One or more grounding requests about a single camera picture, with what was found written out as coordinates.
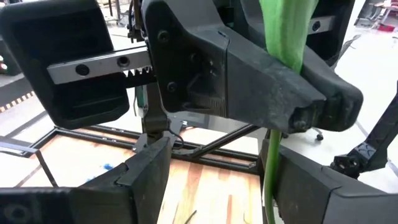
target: black cable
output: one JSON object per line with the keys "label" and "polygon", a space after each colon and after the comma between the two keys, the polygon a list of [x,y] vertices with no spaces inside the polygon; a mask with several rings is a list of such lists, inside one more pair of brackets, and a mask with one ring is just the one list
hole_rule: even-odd
{"label": "black cable", "polygon": [[185,146],[185,143],[184,143],[184,139],[181,137],[181,135],[179,135],[179,134],[177,134],[177,133],[175,133],[174,131],[172,131],[170,128],[168,128],[168,131],[172,134],[172,135],[174,135],[175,137],[177,137],[177,138],[179,138],[180,140],[181,140],[181,146],[180,147],[176,147],[176,148],[174,148],[174,149],[182,149],[184,146]]}
{"label": "black cable", "polygon": [[194,216],[194,214],[196,214],[196,213],[197,213],[197,211],[195,210],[195,211],[188,217],[188,219],[185,221],[185,224],[188,224],[189,221],[191,221],[191,219],[192,219],[192,217]]}
{"label": "black cable", "polygon": [[132,109],[134,110],[134,116],[137,116],[136,101],[137,101],[137,96],[134,95],[134,101],[132,102]]}
{"label": "black cable", "polygon": [[132,19],[132,2],[133,2],[133,0],[131,0],[130,6],[129,6],[129,31],[132,31],[132,23],[131,23],[131,19]]}

